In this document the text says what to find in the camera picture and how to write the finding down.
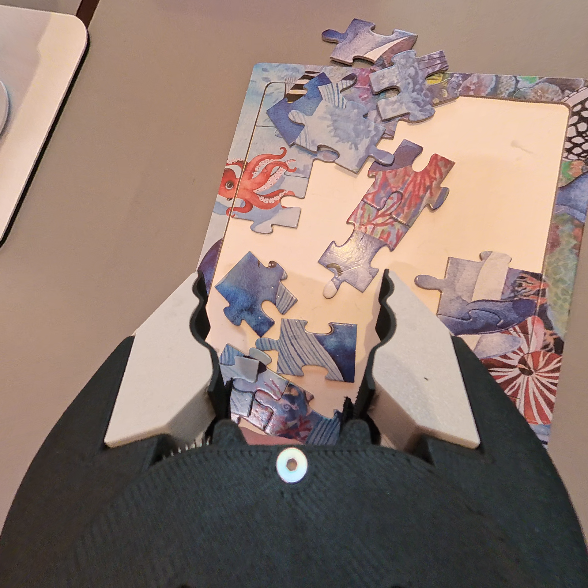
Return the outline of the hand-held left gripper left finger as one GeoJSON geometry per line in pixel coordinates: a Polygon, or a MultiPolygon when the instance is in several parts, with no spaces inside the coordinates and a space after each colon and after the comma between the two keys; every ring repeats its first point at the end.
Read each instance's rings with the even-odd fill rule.
{"type": "Polygon", "coordinates": [[[202,272],[190,275],[138,328],[104,442],[169,435],[183,447],[228,414],[202,272]]]}

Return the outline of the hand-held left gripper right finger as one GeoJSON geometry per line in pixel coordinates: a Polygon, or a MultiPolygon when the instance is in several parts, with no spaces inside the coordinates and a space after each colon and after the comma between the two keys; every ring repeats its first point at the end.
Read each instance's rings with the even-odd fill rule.
{"type": "Polygon", "coordinates": [[[480,438],[448,329],[394,272],[385,270],[376,333],[358,392],[393,447],[412,450],[422,435],[471,449],[480,438]]]}

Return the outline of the lavender white whale puzzle piece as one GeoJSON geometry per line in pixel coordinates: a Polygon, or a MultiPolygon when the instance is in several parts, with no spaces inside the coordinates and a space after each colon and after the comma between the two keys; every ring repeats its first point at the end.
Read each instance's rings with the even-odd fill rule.
{"type": "Polygon", "coordinates": [[[449,257],[445,277],[418,275],[415,284],[423,289],[441,291],[437,316],[468,319],[469,303],[500,300],[511,257],[500,252],[484,251],[480,261],[449,257]]]}

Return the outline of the pale striped whale puzzle piece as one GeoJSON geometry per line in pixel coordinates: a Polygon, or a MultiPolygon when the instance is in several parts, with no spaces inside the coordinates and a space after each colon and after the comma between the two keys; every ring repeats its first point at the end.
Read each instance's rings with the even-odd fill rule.
{"type": "Polygon", "coordinates": [[[264,371],[272,358],[255,347],[250,348],[248,355],[243,354],[236,347],[227,344],[220,357],[220,371],[224,383],[230,379],[244,379],[254,383],[260,371],[264,371]]]}

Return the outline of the purple eyelash puzzle piece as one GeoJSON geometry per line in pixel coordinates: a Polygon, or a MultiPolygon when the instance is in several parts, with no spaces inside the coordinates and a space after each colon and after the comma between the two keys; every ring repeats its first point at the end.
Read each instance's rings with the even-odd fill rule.
{"type": "Polygon", "coordinates": [[[324,287],[323,296],[333,298],[343,282],[364,292],[379,271],[371,267],[371,260],[385,245],[381,240],[357,230],[353,230],[342,246],[333,241],[318,261],[334,273],[324,287]]]}

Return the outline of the red green coral puzzle piece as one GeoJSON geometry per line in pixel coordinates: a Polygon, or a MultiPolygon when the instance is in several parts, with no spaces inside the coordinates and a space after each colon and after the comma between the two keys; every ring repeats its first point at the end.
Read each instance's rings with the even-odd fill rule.
{"type": "Polygon", "coordinates": [[[371,189],[364,194],[347,223],[354,224],[357,231],[379,239],[393,251],[414,222],[412,216],[420,205],[420,199],[413,195],[406,198],[403,193],[394,192],[385,198],[385,203],[378,209],[371,201],[373,195],[371,189]]]}

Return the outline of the red coral purple puzzle piece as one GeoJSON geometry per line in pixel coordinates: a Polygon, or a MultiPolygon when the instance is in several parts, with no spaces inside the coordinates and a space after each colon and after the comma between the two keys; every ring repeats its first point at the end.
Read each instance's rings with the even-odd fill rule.
{"type": "Polygon", "coordinates": [[[379,211],[389,212],[401,223],[412,226],[423,208],[435,210],[440,207],[449,189],[441,184],[454,162],[433,154],[421,171],[414,171],[412,164],[423,148],[407,139],[402,140],[394,153],[391,166],[372,163],[368,177],[374,182],[362,198],[379,211]]]}

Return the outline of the sea print puzzle board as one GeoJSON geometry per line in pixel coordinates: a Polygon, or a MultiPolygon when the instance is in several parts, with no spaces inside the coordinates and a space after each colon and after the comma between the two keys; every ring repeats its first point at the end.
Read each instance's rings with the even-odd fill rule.
{"type": "MultiPolygon", "coordinates": [[[[257,64],[228,160],[246,159],[257,126],[275,127],[267,110],[307,70],[324,72],[332,83],[355,74],[356,84],[341,92],[347,107],[377,99],[369,84],[371,70],[257,64]]],[[[435,210],[423,208],[393,251],[386,245],[379,249],[371,260],[378,274],[364,292],[343,282],[333,298],[325,298],[324,287],[334,273],[319,258],[333,241],[342,246],[355,230],[347,220],[375,180],[368,177],[373,159],[367,158],[354,173],[335,162],[321,162],[318,152],[295,141],[293,145],[313,155],[305,197],[282,200],[286,207],[301,209],[297,227],[274,225],[271,233],[258,233],[251,230],[251,221],[214,209],[212,236],[207,237],[212,246],[201,262],[210,289],[208,340],[219,357],[227,344],[245,355],[256,348],[261,337],[246,321],[236,326],[226,317],[229,302],[216,285],[248,252],[264,266],[275,261],[287,273],[281,283],[298,301],[285,314],[264,301],[262,311],[274,324],[262,337],[278,340],[283,319],[305,320],[305,329],[315,334],[330,333],[330,322],[357,325],[352,383],[326,379],[327,369],[315,365],[303,366],[303,376],[280,374],[277,350],[264,351],[272,361],[258,376],[269,371],[312,393],[310,407],[330,418],[334,410],[342,411],[345,396],[355,397],[370,350],[379,342],[378,292],[385,269],[394,272],[440,320],[441,291],[418,287],[416,276],[443,279],[450,257],[480,261],[484,251],[508,254],[511,262],[501,300],[533,300],[534,314],[500,332],[455,336],[474,351],[547,445],[587,210],[586,157],[572,159],[564,131],[571,135],[576,130],[575,114],[583,108],[587,82],[447,73],[433,78],[437,84],[428,82],[430,91],[456,83],[458,97],[425,122],[400,123],[396,137],[381,138],[378,146],[391,153],[404,139],[421,146],[423,151],[412,164],[416,172],[435,153],[453,161],[441,184],[449,189],[445,202],[435,210]]]]}

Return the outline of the light blue anemone puzzle piece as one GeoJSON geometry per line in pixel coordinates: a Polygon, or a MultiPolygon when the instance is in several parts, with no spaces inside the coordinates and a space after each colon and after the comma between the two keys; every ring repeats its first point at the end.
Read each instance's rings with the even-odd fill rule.
{"type": "Polygon", "coordinates": [[[311,115],[294,109],[288,116],[304,126],[296,140],[300,146],[313,152],[321,146],[336,151],[339,156],[335,163],[349,171],[358,173],[369,156],[382,165],[393,164],[393,153],[377,147],[385,133],[384,126],[368,120],[358,110],[321,101],[311,115]]]}

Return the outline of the blue striped whale puzzle piece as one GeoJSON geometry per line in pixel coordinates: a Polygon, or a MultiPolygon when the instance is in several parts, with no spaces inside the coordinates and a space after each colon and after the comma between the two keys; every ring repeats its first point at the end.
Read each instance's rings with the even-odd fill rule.
{"type": "Polygon", "coordinates": [[[354,382],[357,325],[330,322],[330,333],[315,334],[305,329],[306,323],[283,319],[278,340],[261,337],[255,346],[263,351],[277,350],[280,374],[303,376],[303,366],[315,365],[327,369],[326,379],[354,382]]]}

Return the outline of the dark blue whale eye piece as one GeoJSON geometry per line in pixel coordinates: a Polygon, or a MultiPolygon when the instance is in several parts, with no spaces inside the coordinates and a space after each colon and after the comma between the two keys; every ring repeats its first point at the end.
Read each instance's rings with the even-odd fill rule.
{"type": "Polygon", "coordinates": [[[285,314],[298,301],[281,283],[286,278],[287,273],[275,261],[264,266],[252,252],[248,252],[216,285],[229,302],[224,314],[236,326],[246,321],[262,337],[274,324],[274,320],[262,311],[262,303],[268,300],[285,314]]]}

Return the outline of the blue red coral puzzle piece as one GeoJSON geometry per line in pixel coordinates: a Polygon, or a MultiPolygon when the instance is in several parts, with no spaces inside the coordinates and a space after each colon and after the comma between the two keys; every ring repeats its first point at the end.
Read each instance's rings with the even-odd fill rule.
{"type": "Polygon", "coordinates": [[[304,444],[311,424],[307,415],[313,394],[272,372],[254,383],[232,380],[231,418],[249,422],[264,434],[304,444]]]}

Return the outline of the white rounded board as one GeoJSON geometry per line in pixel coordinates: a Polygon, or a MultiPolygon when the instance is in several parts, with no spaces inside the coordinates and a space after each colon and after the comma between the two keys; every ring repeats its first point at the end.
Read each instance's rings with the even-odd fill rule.
{"type": "Polygon", "coordinates": [[[1,80],[10,98],[1,134],[1,240],[16,218],[87,42],[85,25],[73,15],[1,5],[1,80]]]}

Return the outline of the mottled lavender yellow fish piece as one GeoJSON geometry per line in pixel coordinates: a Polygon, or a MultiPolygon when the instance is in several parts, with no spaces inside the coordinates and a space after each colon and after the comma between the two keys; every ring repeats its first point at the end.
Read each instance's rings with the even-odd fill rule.
{"type": "Polygon", "coordinates": [[[378,100],[377,109],[383,121],[408,117],[409,122],[419,122],[435,114],[432,95],[426,77],[448,69],[444,51],[436,51],[421,57],[413,49],[393,55],[392,64],[372,72],[369,76],[374,94],[397,89],[398,94],[378,100]]]}

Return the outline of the purple white sail puzzle piece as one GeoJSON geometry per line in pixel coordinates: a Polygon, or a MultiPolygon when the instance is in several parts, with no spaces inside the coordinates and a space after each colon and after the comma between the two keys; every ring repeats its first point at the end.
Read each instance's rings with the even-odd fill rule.
{"type": "Polygon", "coordinates": [[[324,30],[322,40],[336,43],[330,55],[331,60],[345,65],[352,65],[354,59],[375,63],[386,50],[409,50],[417,40],[415,33],[395,29],[391,35],[381,35],[375,33],[374,28],[372,22],[353,19],[343,33],[333,29],[324,30]]]}

